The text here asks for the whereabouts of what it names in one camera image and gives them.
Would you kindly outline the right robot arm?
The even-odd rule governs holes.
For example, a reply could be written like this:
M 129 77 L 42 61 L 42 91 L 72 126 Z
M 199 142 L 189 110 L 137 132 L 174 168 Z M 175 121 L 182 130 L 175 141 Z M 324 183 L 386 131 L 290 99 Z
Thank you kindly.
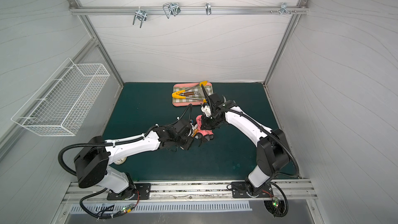
M 210 106 L 201 106 L 201 129 L 213 130 L 224 123 L 230 124 L 246 135 L 256 147 L 256 167 L 247 176 L 247 191 L 255 191 L 280 174 L 288 163 L 293 163 L 295 173 L 290 177 L 297 177 L 300 169 L 297 160 L 291 152 L 286 136 L 281 129 L 270 129 L 247 115 L 232 101 Z

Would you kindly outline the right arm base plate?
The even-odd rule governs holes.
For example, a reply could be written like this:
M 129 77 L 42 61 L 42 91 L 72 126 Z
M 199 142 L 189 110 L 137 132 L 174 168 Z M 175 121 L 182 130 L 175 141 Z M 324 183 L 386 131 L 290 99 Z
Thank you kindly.
M 273 197 L 273 190 L 266 183 L 256 188 L 248 181 L 233 181 L 227 185 L 227 190 L 232 192 L 234 199 Z

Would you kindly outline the pink rag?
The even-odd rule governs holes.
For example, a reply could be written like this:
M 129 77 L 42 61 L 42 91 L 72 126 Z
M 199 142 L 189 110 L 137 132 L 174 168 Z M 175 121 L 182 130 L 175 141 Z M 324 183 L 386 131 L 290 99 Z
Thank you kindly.
M 204 130 L 202 128 L 202 115 L 198 115 L 196 117 L 196 130 L 197 130 L 197 135 L 200 137 L 200 139 L 205 138 L 208 140 L 212 140 L 214 138 L 214 133 L 211 130 Z

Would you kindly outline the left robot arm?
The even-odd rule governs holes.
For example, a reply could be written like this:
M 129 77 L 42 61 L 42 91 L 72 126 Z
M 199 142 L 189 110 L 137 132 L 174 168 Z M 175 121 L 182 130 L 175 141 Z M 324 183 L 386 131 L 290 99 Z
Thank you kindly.
M 87 143 L 62 148 L 58 162 L 66 172 L 76 176 L 80 188 L 101 186 L 121 193 L 133 187 L 133 182 L 129 175 L 111 164 L 147 151 L 188 146 L 193 132 L 190 121 L 179 119 L 168 125 L 154 125 L 146 133 L 128 138 L 104 140 L 96 136 Z

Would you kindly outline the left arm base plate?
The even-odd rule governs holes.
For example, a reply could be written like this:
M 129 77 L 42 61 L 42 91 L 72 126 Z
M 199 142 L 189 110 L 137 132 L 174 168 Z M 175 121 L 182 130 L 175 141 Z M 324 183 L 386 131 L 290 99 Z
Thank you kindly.
M 124 191 L 115 193 L 109 191 L 107 195 L 108 201 L 120 201 L 120 200 L 148 200 L 151 190 L 150 183 L 138 183 L 128 186 Z

